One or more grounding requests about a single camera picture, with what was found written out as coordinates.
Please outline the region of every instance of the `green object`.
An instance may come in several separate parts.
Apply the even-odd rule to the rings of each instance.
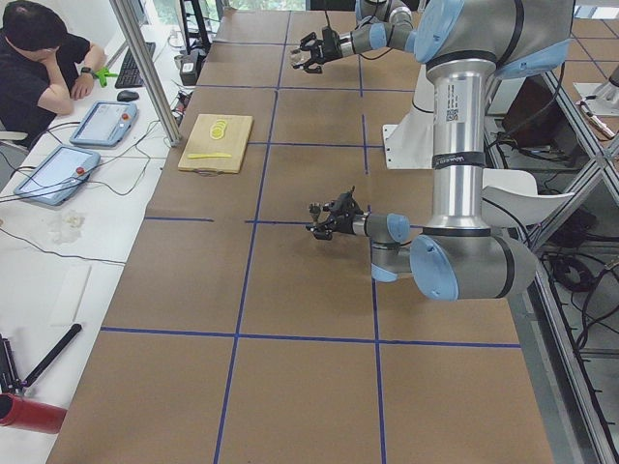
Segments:
[[[99,83],[101,84],[101,86],[102,87],[106,87],[107,86],[107,78],[108,77],[118,77],[118,74],[115,74],[114,72],[110,72],[108,68],[103,67],[100,70],[98,70],[97,72],[95,72],[95,76],[99,80]]]

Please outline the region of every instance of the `person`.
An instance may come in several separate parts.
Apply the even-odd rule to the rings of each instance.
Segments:
[[[39,3],[10,2],[2,20],[0,122],[7,131],[26,132],[17,143],[30,147],[56,115],[73,111],[73,100],[90,95],[105,53],[69,34],[60,16]]]

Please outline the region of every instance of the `red cylinder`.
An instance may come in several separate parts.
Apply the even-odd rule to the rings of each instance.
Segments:
[[[10,393],[0,394],[0,425],[58,433],[67,410]]]

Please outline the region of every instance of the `white desk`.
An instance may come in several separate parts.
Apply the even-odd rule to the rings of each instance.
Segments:
[[[180,81],[173,57],[177,51],[166,45],[167,32],[149,29],[145,39],[157,43],[154,59],[163,80],[168,100],[173,102],[178,87],[171,78]],[[121,59],[113,67],[120,67]],[[99,184],[86,184],[58,207],[26,202],[0,202],[0,219],[3,229],[23,237],[46,250],[62,254],[125,261],[144,216],[144,209],[157,184],[168,146],[160,124],[139,143],[139,148],[128,150],[147,131],[150,123],[158,119],[145,88],[133,89],[139,93],[136,101],[139,113],[132,130],[113,150],[99,150],[102,162],[110,161],[97,169],[90,180],[104,182],[114,189],[129,190],[146,165],[143,177],[135,189],[126,196],[119,196]],[[95,101],[115,101],[119,92],[114,79],[101,88],[97,83],[92,95],[75,103],[72,115],[58,117],[52,126],[78,121]],[[64,143],[75,126],[55,130],[54,134]],[[44,135],[22,165],[36,166],[58,145],[49,134]],[[5,198],[13,193],[23,176],[16,173],[1,193]],[[67,219],[78,218],[83,222],[71,228]],[[71,232],[59,237],[58,224]],[[63,353],[27,390],[34,399],[61,407],[69,407],[84,365],[95,342],[99,327],[107,311],[123,267],[77,258],[60,258],[43,254],[22,241],[0,233],[0,333],[8,338],[15,354],[19,375],[24,378],[47,354],[52,346],[69,329],[69,326],[50,325],[50,315],[70,267],[91,266],[75,322],[82,325],[79,333]],[[119,382],[121,379],[110,379]],[[44,463],[56,435],[0,427],[0,456],[2,462]]]

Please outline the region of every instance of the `hand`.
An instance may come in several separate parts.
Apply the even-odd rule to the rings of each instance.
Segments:
[[[95,78],[92,74],[81,74],[76,80],[73,89],[71,89],[71,98],[73,100],[81,100],[88,97],[95,86]]]

